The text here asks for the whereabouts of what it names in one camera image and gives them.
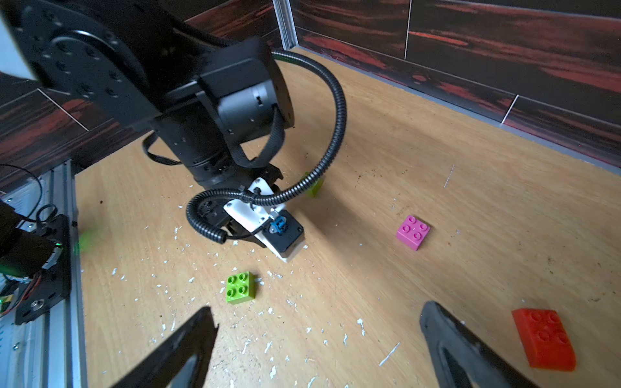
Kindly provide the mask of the green lego brick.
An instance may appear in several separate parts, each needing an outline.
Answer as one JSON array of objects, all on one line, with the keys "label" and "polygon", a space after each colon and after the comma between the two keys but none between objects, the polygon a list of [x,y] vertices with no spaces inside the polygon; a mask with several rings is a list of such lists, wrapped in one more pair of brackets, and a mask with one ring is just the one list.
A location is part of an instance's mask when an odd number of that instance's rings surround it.
[{"label": "green lego brick", "polygon": [[250,272],[231,275],[226,280],[226,302],[240,304],[256,297],[255,277]]},{"label": "green lego brick", "polygon": [[306,194],[309,197],[317,197],[317,195],[319,194],[320,189],[323,187],[323,182],[324,182],[325,178],[323,176],[321,176],[320,178],[317,179],[317,181],[314,182],[314,184],[312,184],[312,186],[310,186],[307,191]]}]

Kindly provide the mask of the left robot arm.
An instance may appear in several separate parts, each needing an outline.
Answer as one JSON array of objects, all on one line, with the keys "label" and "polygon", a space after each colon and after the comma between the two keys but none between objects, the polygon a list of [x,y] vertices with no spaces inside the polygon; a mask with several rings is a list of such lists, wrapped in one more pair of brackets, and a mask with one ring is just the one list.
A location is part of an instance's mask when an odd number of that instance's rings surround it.
[{"label": "left robot arm", "polygon": [[272,159],[294,111],[262,39],[218,48],[156,1],[4,1],[1,18],[30,78],[151,127],[144,147],[163,140],[204,189],[282,178]]}]

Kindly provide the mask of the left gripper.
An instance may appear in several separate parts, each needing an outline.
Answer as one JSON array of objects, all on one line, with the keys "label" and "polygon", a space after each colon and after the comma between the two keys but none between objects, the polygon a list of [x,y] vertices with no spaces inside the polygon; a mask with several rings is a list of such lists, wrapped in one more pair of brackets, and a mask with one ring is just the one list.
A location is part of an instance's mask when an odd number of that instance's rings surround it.
[{"label": "left gripper", "polygon": [[246,240],[262,247],[265,244],[257,239],[256,235],[264,228],[267,220],[260,221],[258,226],[247,228],[241,221],[230,215],[231,202],[237,200],[251,211],[260,208],[256,198],[269,196],[267,190],[250,189],[248,185],[239,185],[237,188],[207,189],[196,195],[196,231],[203,237],[224,244],[228,240]]}]

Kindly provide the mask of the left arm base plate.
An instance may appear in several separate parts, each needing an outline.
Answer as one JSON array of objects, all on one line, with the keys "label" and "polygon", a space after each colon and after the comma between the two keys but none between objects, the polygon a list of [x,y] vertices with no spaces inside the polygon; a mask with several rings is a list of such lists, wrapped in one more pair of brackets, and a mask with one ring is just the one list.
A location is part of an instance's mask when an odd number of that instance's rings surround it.
[{"label": "left arm base plate", "polygon": [[42,265],[32,289],[16,307],[15,325],[30,323],[50,312],[71,293],[71,222],[59,214],[31,234],[54,245],[50,258]]}]

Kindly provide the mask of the green lego brick front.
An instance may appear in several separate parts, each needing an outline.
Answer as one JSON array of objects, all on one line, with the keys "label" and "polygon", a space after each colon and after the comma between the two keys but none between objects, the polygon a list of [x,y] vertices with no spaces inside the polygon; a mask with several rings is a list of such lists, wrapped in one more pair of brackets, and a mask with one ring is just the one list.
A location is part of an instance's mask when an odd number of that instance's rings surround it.
[{"label": "green lego brick front", "polygon": [[256,297],[255,277],[250,272],[231,275],[226,280],[226,302],[240,304]]}]

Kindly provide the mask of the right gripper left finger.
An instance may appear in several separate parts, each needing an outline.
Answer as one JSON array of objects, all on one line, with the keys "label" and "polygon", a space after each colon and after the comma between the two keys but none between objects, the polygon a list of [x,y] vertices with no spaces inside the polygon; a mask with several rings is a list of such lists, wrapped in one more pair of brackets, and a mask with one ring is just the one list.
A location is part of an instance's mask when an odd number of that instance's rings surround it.
[{"label": "right gripper left finger", "polygon": [[204,386],[217,334],[211,309],[200,308],[115,386]]}]

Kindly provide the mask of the pink lego brick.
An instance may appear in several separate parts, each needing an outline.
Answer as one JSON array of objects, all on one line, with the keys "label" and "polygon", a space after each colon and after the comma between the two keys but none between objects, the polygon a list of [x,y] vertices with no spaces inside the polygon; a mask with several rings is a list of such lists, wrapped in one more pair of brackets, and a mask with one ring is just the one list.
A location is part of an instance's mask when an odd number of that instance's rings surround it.
[{"label": "pink lego brick", "polygon": [[417,251],[430,231],[431,226],[419,218],[409,215],[397,230],[396,238],[410,249]]}]

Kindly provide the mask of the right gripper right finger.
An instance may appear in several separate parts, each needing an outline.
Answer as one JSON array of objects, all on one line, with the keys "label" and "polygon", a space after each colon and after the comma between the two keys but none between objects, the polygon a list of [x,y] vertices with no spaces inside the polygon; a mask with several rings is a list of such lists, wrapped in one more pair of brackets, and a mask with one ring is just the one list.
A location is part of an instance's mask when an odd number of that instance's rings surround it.
[{"label": "right gripper right finger", "polygon": [[420,314],[420,329],[441,387],[535,387],[437,302]]}]

